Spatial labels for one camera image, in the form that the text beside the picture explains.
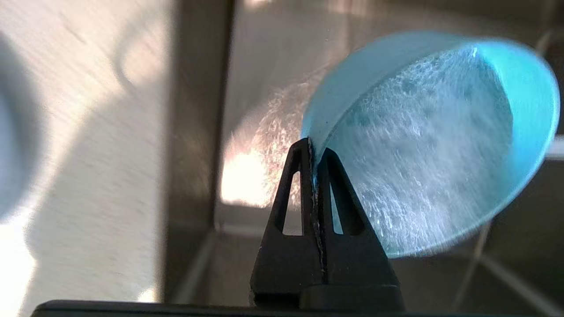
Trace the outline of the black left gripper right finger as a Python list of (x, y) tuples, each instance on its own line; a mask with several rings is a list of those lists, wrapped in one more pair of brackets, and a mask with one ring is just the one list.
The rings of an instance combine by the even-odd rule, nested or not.
[(322, 282), (300, 293), (302, 309), (402, 309), (401, 287), (339, 156), (327, 148), (315, 203)]

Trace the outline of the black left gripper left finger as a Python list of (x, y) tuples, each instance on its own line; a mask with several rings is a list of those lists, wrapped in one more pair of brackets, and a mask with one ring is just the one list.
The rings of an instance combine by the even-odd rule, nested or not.
[[(301, 235), (283, 232), (294, 174), (300, 175)], [(252, 276), (251, 302), (260, 308), (298, 308), (303, 291), (323, 282), (323, 250), (308, 138), (289, 148)]]

